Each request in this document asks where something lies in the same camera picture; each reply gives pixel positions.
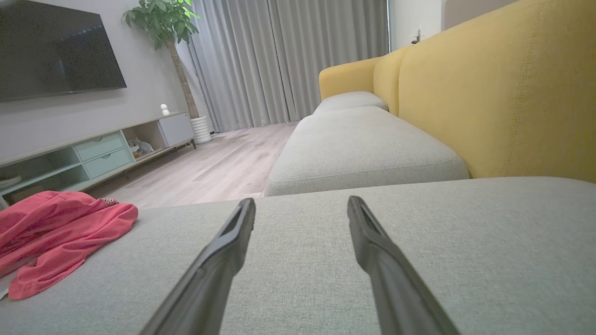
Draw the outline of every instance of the curtain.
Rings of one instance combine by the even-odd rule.
[[[386,0],[194,6],[201,19],[191,53],[216,131],[301,120],[321,101],[321,70],[389,52]]]

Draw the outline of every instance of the tree trunk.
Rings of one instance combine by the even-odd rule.
[[[187,101],[190,118],[196,119],[197,117],[199,117],[197,105],[194,104],[193,93],[190,91],[190,86],[188,86],[188,79],[186,78],[186,74],[184,73],[184,66],[180,61],[180,56],[178,56],[178,51],[176,50],[176,44],[174,44],[174,40],[167,40],[166,47],[170,51],[172,61],[174,62],[174,67],[176,67],[176,74],[178,75],[178,79],[180,80],[180,84],[182,85],[182,91],[184,92],[184,98],[186,98]]]

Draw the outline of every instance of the tv cabinet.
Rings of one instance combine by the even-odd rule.
[[[0,188],[0,210],[45,190],[85,190],[148,159],[194,145],[193,137],[188,113],[177,113],[2,162],[0,177],[20,175],[22,180]],[[154,151],[135,158],[128,145],[135,138],[151,144]]]

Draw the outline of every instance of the television screen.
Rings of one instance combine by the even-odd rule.
[[[99,14],[1,4],[0,101],[124,87]]]

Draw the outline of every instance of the crumpled red clothing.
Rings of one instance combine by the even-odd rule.
[[[17,271],[9,299],[33,296],[69,275],[87,256],[124,235],[132,204],[81,192],[44,191],[0,212],[0,278]]]

